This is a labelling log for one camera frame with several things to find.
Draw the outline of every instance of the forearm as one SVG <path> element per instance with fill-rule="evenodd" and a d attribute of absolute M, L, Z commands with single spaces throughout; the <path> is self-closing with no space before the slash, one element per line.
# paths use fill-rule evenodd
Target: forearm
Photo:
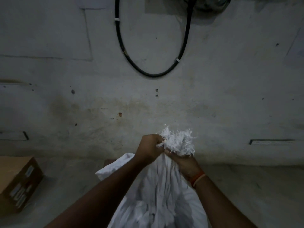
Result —
<path fill-rule="evenodd" d="M 132 158 L 46 227 L 89 227 L 95 224 L 107 227 L 116 208 L 143 168 L 144 165 Z"/>
<path fill-rule="evenodd" d="M 212 228 L 256 228 L 207 176 L 196 183 L 196 192 Z"/>

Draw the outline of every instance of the cardboard box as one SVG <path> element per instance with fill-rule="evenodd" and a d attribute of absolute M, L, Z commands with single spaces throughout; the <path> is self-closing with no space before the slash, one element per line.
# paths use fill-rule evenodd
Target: cardboard box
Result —
<path fill-rule="evenodd" d="M 20 212 L 42 177 L 33 157 L 0 156 L 0 216 Z"/>

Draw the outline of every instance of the white cloth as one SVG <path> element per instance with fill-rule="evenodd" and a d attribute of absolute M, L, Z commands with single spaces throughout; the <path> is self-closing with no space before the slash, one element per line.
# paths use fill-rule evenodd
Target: white cloth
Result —
<path fill-rule="evenodd" d="M 126 153 L 96 172 L 100 180 L 127 163 Z M 144 168 L 114 213 L 108 228 L 208 228 L 196 192 L 181 177 L 178 166 L 161 154 Z"/>

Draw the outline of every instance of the black hose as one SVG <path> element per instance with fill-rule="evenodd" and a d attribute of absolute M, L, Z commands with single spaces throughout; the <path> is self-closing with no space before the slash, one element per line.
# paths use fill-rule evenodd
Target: black hose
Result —
<path fill-rule="evenodd" d="M 120 48 L 122 50 L 122 52 L 124 53 L 125 57 L 127 58 L 128 62 L 141 74 L 148 76 L 148 77 L 162 77 L 165 76 L 167 73 L 169 73 L 171 70 L 173 70 L 177 64 L 179 63 L 178 60 L 181 60 L 181 57 L 183 56 L 183 53 L 185 51 L 186 48 L 186 44 L 187 44 L 187 40 L 188 40 L 188 35 L 189 35 L 189 30 L 190 30 L 190 23 L 191 23 L 191 17 L 192 17 L 192 12 L 193 12 L 193 7 L 196 3 L 196 0 L 189 0 L 188 1 L 188 8 L 187 8 L 187 24 L 186 24 L 186 31 L 185 31 L 185 36 L 184 36 L 184 41 L 183 44 L 181 46 L 181 49 L 179 51 L 179 55 L 178 57 L 175 59 L 174 63 L 172 66 L 169 67 L 169 69 L 167 69 L 166 71 L 162 72 L 162 73 L 156 73 L 156 74 L 151 74 L 151 73 L 147 73 L 145 71 L 143 71 L 142 69 L 140 69 L 129 57 L 129 55 L 127 54 L 127 51 L 123 45 L 123 40 L 121 38 L 121 33 L 120 33 L 120 21 L 119 21 L 119 1 L 120 0 L 115 0 L 115 25 L 116 25 L 116 33 L 117 33 L 117 37 L 118 37 L 118 41 L 119 41 L 119 45 Z"/>

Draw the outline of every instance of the white label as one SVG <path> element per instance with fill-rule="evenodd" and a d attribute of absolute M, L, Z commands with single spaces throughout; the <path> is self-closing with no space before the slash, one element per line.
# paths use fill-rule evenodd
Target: white label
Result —
<path fill-rule="evenodd" d="M 15 194 L 18 192 L 18 190 L 20 190 L 21 184 L 18 183 L 15 188 L 10 192 L 10 196 L 13 198 L 15 196 Z"/>
<path fill-rule="evenodd" d="M 16 194 L 14 200 L 18 201 L 21 197 L 21 195 L 23 194 L 23 192 L 25 191 L 25 188 L 21 187 L 20 191 Z"/>
<path fill-rule="evenodd" d="M 31 175 L 31 173 L 33 172 L 33 170 L 34 170 L 33 166 L 29 166 L 29 168 L 25 172 L 25 176 L 29 177 Z"/>
<path fill-rule="evenodd" d="M 17 208 L 20 208 L 22 206 L 22 204 L 24 203 L 25 199 L 26 199 L 26 195 L 23 194 L 21 196 L 21 198 L 19 199 L 19 201 L 16 203 Z"/>
<path fill-rule="evenodd" d="M 31 190 L 32 186 L 33 186 L 33 185 L 30 185 L 30 186 L 26 189 L 26 192 L 27 192 L 27 193 Z"/>

